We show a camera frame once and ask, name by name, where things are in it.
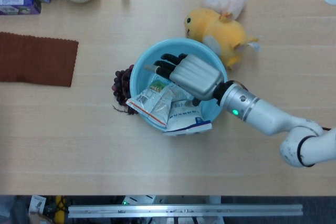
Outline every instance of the toy figure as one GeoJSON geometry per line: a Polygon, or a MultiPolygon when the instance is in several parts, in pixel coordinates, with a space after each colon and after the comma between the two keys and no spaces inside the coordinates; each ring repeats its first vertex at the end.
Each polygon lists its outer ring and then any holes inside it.
{"type": "Polygon", "coordinates": [[[247,44],[258,41],[246,35],[242,25],[232,19],[232,13],[220,15],[211,9],[196,9],[187,15],[184,26],[187,38],[210,47],[230,69],[239,65],[247,44]]]}

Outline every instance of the robot finger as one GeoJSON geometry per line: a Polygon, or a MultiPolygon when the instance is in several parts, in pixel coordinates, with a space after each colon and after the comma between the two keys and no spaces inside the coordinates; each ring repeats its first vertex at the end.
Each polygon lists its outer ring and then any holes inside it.
{"type": "Polygon", "coordinates": [[[157,73],[159,76],[162,76],[163,78],[169,80],[169,76],[172,73],[171,70],[162,68],[159,66],[154,66],[154,65],[145,65],[144,68],[148,71],[157,73]]]}
{"type": "Polygon", "coordinates": [[[187,57],[187,56],[188,56],[188,55],[186,55],[186,54],[180,54],[178,58],[181,59],[181,60],[183,60],[183,59],[184,59],[185,57],[187,57]]]}
{"type": "Polygon", "coordinates": [[[173,64],[170,64],[168,62],[165,62],[163,60],[157,60],[155,63],[154,63],[155,66],[159,66],[159,67],[162,67],[162,68],[165,68],[165,69],[168,69],[170,71],[174,71],[175,69],[175,65],[173,64]]]}
{"type": "Polygon", "coordinates": [[[182,59],[176,57],[175,55],[171,55],[171,54],[164,54],[164,55],[161,56],[161,59],[167,60],[167,61],[171,62],[174,65],[180,64],[180,62],[182,60],[182,59]]]}
{"type": "Polygon", "coordinates": [[[201,103],[201,100],[197,99],[197,98],[194,98],[193,101],[192,101],[192,104],[196,107],[198,106],[199,104],[201,103]]]}

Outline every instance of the purple grape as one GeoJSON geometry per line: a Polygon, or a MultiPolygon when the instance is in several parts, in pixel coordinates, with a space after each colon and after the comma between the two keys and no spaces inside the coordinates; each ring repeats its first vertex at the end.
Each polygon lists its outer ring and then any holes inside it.
{"type": "Polygon", "coordinates": [[[127,91],[127,92],[125,93],[125,96],[126,96],[127,99],[128,99],[128,98],[131,98],[131,92],[130,92],[130,91],[127,91]]]}
{"type": "Polygon", "coordinates": [[[125,79],[130,79],[130,77],[131,77],[131,73],[130,72],[126,72],[124,75],[123,75],[123,77],[124,77],[124,80],[125,79]]]}
{"type": "Polygon", "coordinates": [[[121,83],[120,82],[114,83],[114,86],[116,87],[117,90],[121,89],[121,83]]]}
{"type": "Polygon", "coordinates": [[[128,113],[128,115],[131,115],[132,114],[132,111],[133,109],[131,108],[131,107],[128,107],[128,109],[127,109],[127,113],[128,113]]]}

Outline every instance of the snack packet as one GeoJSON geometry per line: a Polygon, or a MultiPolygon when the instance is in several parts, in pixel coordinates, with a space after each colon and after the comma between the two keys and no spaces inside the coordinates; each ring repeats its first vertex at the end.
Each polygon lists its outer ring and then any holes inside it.
{"type": "Polygon", "coordinates": [[[191,98],[192,96],[179,86],[159,77],[140,94],[129,98],[126,104],[153,123],[165,127],[172,101],[191,98]]]}
{"type": "Polygon", "coordinates": [[[167,130],[168,136],[194,134],[212,129],[211,121],[204,121],[201,107],[192,105],[191,101],[172,102],[169,112],[167,130]]]}

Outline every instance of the brown cloth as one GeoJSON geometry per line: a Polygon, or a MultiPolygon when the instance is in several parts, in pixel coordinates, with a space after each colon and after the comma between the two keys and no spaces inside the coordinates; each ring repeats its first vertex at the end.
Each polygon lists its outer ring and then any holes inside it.
{"type": "Polygon", "coordinates": [[[78,42],[0,32],[0,81],[70,87],[78,42]]]}

